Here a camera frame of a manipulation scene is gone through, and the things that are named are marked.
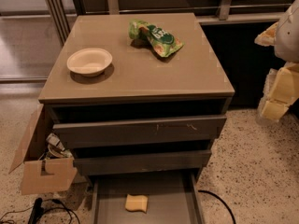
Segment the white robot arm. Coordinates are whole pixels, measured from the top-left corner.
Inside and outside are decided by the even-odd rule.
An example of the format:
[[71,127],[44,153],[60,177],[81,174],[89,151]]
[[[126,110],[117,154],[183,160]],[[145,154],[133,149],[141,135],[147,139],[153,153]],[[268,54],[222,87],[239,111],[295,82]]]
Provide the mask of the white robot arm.
[[256,36],[257,45],[274,47],[275,55],[285,61],[271,69],[258,105],[260,119],[278,122],[299,99],[299,0],[295,0],[278,22]]

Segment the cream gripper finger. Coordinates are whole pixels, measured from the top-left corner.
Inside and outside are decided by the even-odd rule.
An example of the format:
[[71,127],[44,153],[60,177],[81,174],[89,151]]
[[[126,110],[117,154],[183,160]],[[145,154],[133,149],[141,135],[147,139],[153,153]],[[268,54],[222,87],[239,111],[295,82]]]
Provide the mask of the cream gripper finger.
[[269,47],[275,44],[278,22],[269,26],[266,30],[256,36],[254,43],[260,46]]
[[270,69],[258,105],[261,119],[279,121],[299,98],[299,63],[287,62],[278,70]]

